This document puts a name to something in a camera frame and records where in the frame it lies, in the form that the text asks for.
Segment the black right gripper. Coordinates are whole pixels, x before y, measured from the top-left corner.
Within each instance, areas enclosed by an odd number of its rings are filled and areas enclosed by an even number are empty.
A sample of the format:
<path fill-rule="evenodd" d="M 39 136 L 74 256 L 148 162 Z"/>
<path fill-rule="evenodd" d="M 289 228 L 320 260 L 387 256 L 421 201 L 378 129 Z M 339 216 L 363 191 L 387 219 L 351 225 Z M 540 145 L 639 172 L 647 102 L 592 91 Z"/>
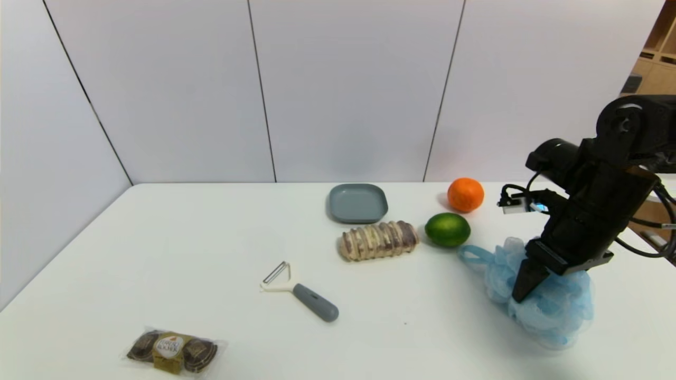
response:
<path fill-rule="evenodd" d="M 550 276 L 587 270 L 606 264 L 609 247 L 628 226 L 659 178 L 640 167 L 583 165 L 551 168 L 544 176 L 562 187 L 564 198 L 549 190 L 536 193 L 549 219 L 539 238 L 527 243 L 527 257 L 512 289 L 517 303 Z"/>

